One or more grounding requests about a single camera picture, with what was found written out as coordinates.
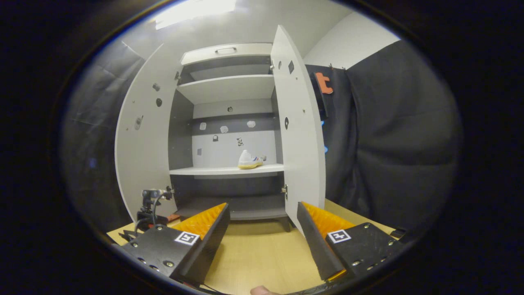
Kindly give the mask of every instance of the white shelf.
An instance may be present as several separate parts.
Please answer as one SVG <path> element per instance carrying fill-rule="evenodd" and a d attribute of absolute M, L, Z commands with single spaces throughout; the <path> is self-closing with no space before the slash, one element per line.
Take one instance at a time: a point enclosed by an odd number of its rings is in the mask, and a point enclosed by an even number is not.
<path fill-rule="evenodd" d="M 193 104 L 243 99 L 270 99 L 275 87 L 273 75 L 244 75 L 201 80 L 179 85 Z"/>
<path fill-rule="evenodd" d="M 238 167 L 220 168 L 181 168 L 169 171 L 171 175 L 242 175 L 255 173 L 268 173 L 284 171 L 283 164 L 269 164 L 256 167 L 254 169 L 240 169 Z"/>

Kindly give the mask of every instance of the cabinet leg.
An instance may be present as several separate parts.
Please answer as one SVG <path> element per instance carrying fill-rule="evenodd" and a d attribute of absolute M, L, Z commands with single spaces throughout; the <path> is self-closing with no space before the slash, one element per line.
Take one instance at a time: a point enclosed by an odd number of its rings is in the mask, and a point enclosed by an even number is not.
<path fill-rule="evenodd" d="M 278 221 L 280 222 L 280 224 L 282 224 L 282 227 L 284 228 L 284 230 L 289 233 L 291 231 L 291 226 L 289 225 L 288 219 L 289 219 L 288 217 L 282 217 L 282 218 L 278 218 Z"/>

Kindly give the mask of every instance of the ceiling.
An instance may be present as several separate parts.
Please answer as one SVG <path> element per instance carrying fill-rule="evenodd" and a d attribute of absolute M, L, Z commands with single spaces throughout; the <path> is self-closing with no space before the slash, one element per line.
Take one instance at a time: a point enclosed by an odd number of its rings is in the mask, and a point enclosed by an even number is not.
<path fill-rule="evenodd" d="M 351 12 L 328 0 L 237 0 L 232 12 L 197 17 L 160 30 L 154 22 L 143 22 L 121 40 L 145 59 L 162 43 L 182 57 L 186 51 L 220 44 L 273 42 L 277 25 L 283 25 L 304 57 Z"/>

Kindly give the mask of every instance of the white sneaker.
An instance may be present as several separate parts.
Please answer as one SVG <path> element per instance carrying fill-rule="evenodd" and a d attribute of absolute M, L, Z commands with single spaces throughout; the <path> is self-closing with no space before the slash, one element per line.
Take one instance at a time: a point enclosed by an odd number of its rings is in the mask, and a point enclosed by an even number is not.
<path fill-rule="evenodd" d="M 253 169 L 263 164 L 263 160 L 259 157 L 253 157 L 247 150 L 244 150 L 238 159 L 238 168 Z"/>

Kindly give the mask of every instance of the shelf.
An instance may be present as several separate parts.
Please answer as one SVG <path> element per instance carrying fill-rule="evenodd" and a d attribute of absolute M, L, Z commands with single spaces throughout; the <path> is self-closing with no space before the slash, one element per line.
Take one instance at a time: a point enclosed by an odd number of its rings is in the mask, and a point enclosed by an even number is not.
<path fill-rule="evenodd" d="M 238 167 L 219 167 L 219 168 L 181 168 L 169 171 L 171 175 L 245 175 L 256 173 L 268 173 L 284 171 L 283 164 L 269 164 L 256 167 L 254 169 L 240 169 Z"/>
<path fill-rule="evenodd" d="M 221 203 L 229 203 L 231 220 L 257 220 L 286 217 L 283 194 L 260 196 L 198 196 L 179 206 L 177 215 L 191 217 Z"/>
<path fill-rule="evenodd" d="M 244 75 L 201 80 L 179 85 L 193 104 L 244 99 L 270 99 L 275 87 L 273 75 Z"/>

